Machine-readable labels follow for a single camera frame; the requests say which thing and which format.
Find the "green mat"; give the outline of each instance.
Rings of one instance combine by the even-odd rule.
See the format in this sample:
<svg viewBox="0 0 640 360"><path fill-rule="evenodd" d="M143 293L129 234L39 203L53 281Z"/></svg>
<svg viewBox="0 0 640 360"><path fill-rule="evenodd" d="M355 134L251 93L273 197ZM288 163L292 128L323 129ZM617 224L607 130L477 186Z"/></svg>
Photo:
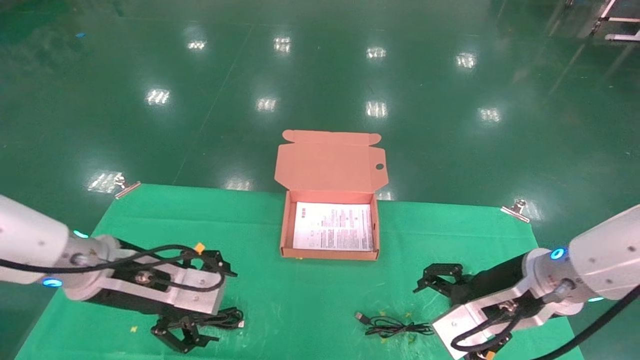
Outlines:
<svg viewBox="0 0 640 360"><path fill-rule="evenodd" d="M246 327L206 329L219 343L181 355L149 333L154 316L72 302L58 291L17 359L442 359L436 336L364 336L356 311L431 321L447 308L433 290L413 294L422 269L460 262L478 272L536 246L531 227L497 208L380 202L380 258L372 262L284 259L278 241L284 195L143 185L114 201L94 235L141 247L169 243L222 251L239 274L222 308ZM565 318L515 333L498 360L528 360L573 337ZM582 359L579 350L563 360Z"/></svg>

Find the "cardboard box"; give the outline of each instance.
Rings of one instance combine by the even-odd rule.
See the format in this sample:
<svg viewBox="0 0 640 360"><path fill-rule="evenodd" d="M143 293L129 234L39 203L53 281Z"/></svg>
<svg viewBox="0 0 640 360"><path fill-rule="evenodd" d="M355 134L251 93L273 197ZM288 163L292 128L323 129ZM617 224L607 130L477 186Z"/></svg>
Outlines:
<svg viewBox="0 0 640 360"><path fill-rule="evenodd" d="M375 191L388 183L384 149L371 147L379 134L285 130L291 143L280 145L275 179L288 191L285 198L280 253L285 258L376 260L380 252L380 220ZM296 204L370 204L371 251L293 248Z"/></svg>

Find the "instruction sheet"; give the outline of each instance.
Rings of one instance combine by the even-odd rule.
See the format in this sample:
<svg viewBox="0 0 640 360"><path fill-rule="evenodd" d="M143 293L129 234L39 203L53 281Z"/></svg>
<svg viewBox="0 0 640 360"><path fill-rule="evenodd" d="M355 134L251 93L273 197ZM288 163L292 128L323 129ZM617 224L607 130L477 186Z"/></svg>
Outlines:
<svg viewBox="0 0 640 360"><path fill-rule="evenodd" d="M371 205L298 202L293 247L371 251Z"/></svg>

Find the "black usb cable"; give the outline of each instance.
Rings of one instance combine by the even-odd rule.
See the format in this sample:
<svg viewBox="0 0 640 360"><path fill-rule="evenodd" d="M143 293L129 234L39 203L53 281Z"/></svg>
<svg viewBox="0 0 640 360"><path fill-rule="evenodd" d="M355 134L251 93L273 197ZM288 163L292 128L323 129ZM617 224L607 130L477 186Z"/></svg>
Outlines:
<svg viewBox="0 0 640 360"><path fill-rule="evenodd" d="M356 313L356 319L364 325L369 326L365 335L377 334L379 337L386 339L401 332L416 332L422 335L433 335L433 328L429 323L405 324L389 316L366 317L362 313Z"/></svg>

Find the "box lid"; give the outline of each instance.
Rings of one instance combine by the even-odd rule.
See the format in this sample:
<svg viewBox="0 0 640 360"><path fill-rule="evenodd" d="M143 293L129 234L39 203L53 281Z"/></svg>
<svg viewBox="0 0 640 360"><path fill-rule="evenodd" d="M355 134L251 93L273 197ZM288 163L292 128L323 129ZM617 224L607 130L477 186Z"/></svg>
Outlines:
<svg viewBox="0 0 640 360"><path fill-rule="evenodd" d="M367 133L285 130L275 179L290 190L373 193L388 182L382 137Z"/></svg>

